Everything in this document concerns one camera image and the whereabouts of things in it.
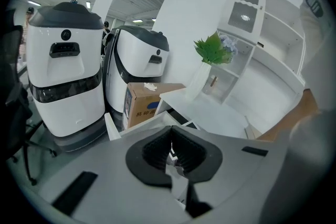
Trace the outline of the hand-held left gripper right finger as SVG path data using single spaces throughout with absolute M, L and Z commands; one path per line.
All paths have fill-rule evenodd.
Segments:
M 171 128 L 173 150 L 189 181 L 185 211 L 175 223 L 265 223 L 289 134 L 273 142 Z

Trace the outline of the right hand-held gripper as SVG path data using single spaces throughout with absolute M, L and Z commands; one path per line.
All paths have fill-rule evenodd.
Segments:
M 263 206 L 260 223 L 300 223 L 317 209 L 320 183 L 335 159 L 335 111 L 300 121 L 290 133 L 286 157 Z

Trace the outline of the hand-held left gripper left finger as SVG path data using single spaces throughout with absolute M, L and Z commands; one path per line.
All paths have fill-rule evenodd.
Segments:
M 185 223 L 191 216 L 166 188 L 143 184 L 127 168 L 128 148 L 160 128 L 128 134 L 95 145 L 51 176 L 39 190 L 45 201 L 53 202 L 83 171 L 97 179 L 73 212 L 85 223 Z

